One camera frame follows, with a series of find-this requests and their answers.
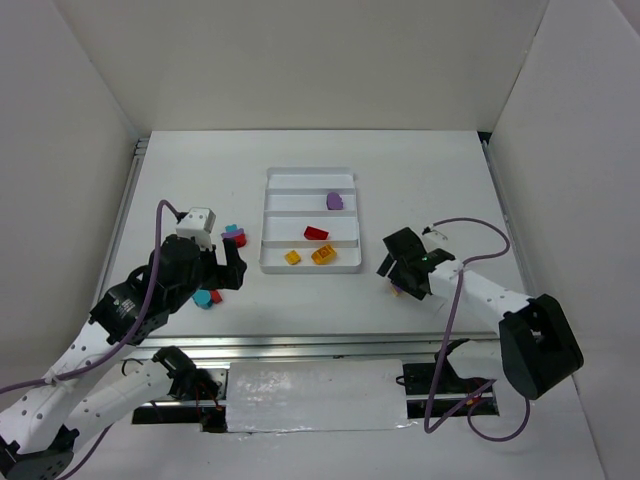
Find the small yellow lego cube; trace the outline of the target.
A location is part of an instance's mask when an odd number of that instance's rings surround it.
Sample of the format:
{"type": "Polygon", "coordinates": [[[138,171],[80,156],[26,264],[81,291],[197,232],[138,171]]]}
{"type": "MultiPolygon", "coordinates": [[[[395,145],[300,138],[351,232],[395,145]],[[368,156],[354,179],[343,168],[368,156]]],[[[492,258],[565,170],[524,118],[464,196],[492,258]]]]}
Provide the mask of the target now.
{"type": "Polygon", "coordinates": [[[295,250],[287,252],[284,255],[284,259],[288,265],[296,265],[301,261],[300,255],[295,250]]]}

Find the yellow rounded lego brick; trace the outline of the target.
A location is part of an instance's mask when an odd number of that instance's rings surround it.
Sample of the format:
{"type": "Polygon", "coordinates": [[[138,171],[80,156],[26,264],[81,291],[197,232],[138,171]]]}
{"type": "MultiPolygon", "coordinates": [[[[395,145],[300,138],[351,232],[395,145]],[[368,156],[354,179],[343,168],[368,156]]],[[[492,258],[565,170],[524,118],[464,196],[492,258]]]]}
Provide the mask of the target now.
{"type": "Polygon", "coordinates": [[[330,244],[325,244],[311,254],[311,259],[316,265],[327,265],[337,257],[337,252],[330,244]]]}

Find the red curved lego brick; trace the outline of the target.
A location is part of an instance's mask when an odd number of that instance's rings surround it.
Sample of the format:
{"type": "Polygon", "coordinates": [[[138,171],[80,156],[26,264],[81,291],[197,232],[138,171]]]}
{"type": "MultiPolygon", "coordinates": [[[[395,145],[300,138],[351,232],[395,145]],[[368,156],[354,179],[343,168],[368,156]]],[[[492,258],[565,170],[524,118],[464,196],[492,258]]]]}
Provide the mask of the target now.
{"type": "Polygon", "coordinates": [[[303,236],[309,241],[325,241],[329,238],[329,232],[313,226],[307,226],[303,232],[303,236]]]}

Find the purple flower lego brick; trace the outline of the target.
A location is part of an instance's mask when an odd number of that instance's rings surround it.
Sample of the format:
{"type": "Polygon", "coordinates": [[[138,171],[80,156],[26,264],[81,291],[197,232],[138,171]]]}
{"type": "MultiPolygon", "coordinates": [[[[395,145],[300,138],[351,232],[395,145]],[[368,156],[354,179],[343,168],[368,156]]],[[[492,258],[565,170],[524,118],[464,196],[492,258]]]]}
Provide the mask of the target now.
{"type": "Polygon", "coordinates": [[[331,211],[340,211],[344,209],[344,200],[337,192],[329,192],[326,195],[326,208],[331,211]]]}

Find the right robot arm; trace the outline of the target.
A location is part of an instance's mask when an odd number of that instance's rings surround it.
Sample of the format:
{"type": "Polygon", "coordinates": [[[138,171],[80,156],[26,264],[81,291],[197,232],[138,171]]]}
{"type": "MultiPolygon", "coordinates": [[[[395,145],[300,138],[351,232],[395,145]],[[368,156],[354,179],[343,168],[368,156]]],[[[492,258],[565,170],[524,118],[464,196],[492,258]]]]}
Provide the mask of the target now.
{"type": "Polygon", "coordinates": [[[428,295],[457,299],[483,321],[499,338],[502,372],[524,398],[540,398],[584,366],[582,350],[554,297],[507,289],[442,248],[427,250],[408,227],[383,243],[387,255],[378,274],[418,300],[428,295]]]}

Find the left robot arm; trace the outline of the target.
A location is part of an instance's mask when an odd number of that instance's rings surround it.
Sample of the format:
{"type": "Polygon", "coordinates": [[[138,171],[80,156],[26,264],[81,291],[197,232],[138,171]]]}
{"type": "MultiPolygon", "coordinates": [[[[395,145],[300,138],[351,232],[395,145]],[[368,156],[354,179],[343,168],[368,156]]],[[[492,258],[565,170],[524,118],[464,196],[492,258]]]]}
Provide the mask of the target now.
{"type": "Polygon", "coordinates": [[[162,347],[118,382],[97,390],[102,377],[199,290],[238,290],[247,265],[235,241],[213,248],[172,234],[149,261],[111,287],[64,354],[1,413],[1,475],[56,479],[99,431],[140,405],[162,397],[213,399],[218,386],[176,346],[162,347]]]}

